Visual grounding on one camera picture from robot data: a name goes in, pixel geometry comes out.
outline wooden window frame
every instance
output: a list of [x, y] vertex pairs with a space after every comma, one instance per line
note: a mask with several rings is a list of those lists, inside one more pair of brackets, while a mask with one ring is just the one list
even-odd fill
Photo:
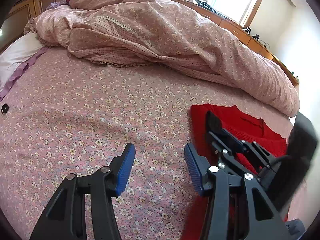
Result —
[[243, 26], [244, 28], [249, 27], [250, 24], [252, 23], [253, 18], [255, 17], [255, 15], [256, 15], [256, 13], [257, 13], [257, 11], [258, 11], [258, 9], [259, 9], [259, 6], [260, 6], [261, 2], [262, 2], [262, 0], [257, 0], [257, 1], [256, 1], [256, 3], [255, 3], [255, 5], [254, 5], [251, 13], [249, 14], [247, 20], [246, 20], [245, 23], [244, 23], [244, 26]]

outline white pillow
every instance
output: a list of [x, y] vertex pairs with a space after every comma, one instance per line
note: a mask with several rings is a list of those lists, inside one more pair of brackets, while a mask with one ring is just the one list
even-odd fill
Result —
[[0, 55], [0, 91], [20, 63], [25, 62], [44, 47], [36, 36], [37, 34], [32, 32], [23, 35]]

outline comforter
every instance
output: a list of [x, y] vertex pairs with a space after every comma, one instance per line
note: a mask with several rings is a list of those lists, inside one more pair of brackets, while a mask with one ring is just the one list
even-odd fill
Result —
[[191, 8], [170, 0], [70, 0], [70, 7], [43, 12], [26, 31], [91, 61], [125, 67], [157, 62], [241, 88], [289, 117], [300, 108], [277, 64]]

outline drawer handle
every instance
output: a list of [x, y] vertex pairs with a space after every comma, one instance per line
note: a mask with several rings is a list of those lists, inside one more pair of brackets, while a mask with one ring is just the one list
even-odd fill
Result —
[[[232, 29], [231, 29], [232, 30]], [[234, 33], [236, 33], [236, 34], [238, 34], [239, 35], [239, 33], [237, 33], [235, 30], [232, 30]]]

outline blue gripper pad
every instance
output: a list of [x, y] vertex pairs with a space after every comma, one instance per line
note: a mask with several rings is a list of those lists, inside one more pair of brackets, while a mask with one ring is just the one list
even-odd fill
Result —
[[195, 191], [200, 196], [207, 196], [212, 189], [207, 174], [207, 169], [210, 167], [207, 158], [199, 156], [192, 143], [187, 143], [184, 147], [184, 157]]
[[128, 178], [131, 172], [134, 158], [136, 156], [136, 148], [132, 143], [127, 143], [121, 156], [112, 159], [109, 167], [116, 176], [116, 187], [114, 189], [114, 197], [118, 197], [125, 190]]

